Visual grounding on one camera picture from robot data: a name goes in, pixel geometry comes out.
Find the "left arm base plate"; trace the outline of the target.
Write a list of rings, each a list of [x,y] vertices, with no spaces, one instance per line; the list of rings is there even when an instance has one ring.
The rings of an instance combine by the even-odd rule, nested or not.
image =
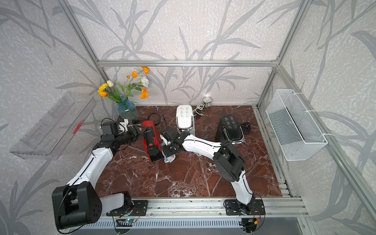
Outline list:
[[[114,209],[106,214],[106,216],[145,216],[147,212],[148,200],[134,200],[129,205],[124,205]]]

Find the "blue pink patterned cloth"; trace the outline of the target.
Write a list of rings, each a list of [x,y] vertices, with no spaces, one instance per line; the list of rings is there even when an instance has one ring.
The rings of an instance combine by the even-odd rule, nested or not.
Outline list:
[[[170,144],[170,142],[163,139],[163,147],[167,146],[168,144]],[[164,162],[165,163],[172,163],[175,160],[175,158],[176,158],[175,154],[167,155],[166,151],[164,150]]]

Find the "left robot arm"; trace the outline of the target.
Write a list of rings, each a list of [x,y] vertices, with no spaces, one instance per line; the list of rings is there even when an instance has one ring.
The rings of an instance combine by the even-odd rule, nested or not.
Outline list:
[[[122,145],[135,142],[142,134],[137,125],[124,127],[117,121],[106,122],[100,141],[81,170],[52,193],[55,225],[58,231],[96,223],[103,214],[116,209],[131,210],[128,192],[99,197],[95,191],[99,177]]]

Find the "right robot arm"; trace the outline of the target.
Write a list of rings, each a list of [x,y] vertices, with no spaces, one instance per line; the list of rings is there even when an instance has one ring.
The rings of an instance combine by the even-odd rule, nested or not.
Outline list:
[[[192,135],[190,132],[178,132],[167,127],[162,133],[162,150],[171,157],[181,151],[193,152],[214,161],[222,178],[232,184],[236,193],[236,202],[242,214],[251,214],[256,198],[246,179],[245,161],[236,147],[228,141],[211,142]]]

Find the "black coffee machine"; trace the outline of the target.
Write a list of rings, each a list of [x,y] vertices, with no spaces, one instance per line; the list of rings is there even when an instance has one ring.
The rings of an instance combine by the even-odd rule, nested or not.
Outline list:
[[[225,114],[220,117],[215,135],[215,141],[229,141],[233,145],[238,145],[245,141],[243,130],[240,127],[240,123],[235,115]]]

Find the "white coffee machine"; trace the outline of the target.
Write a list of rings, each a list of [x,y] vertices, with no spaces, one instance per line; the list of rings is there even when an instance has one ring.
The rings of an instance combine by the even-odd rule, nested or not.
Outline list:
[[[176,126],[179,131],[188,131],[195,136],[195,123],[192,106],[179,105],[177,107]]]

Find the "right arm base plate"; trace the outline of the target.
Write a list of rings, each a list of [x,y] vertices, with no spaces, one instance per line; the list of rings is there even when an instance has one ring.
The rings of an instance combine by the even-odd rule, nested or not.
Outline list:
[[[227,199],[223,206],[226,215],[265,215],[264,203],[261,199],[252,199],[247,205],[236,199]]]

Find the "red coffee machine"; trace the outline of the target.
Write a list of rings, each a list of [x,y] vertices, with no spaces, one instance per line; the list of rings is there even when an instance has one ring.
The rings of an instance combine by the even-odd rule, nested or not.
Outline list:
[[[155,124],[152,121],[147,120],[142,122],[142,126],[146,127],[143,133],[143,140],[149,161],[152,163],[163,159],[163,141],[160,137],[160,132],[156,129]]]

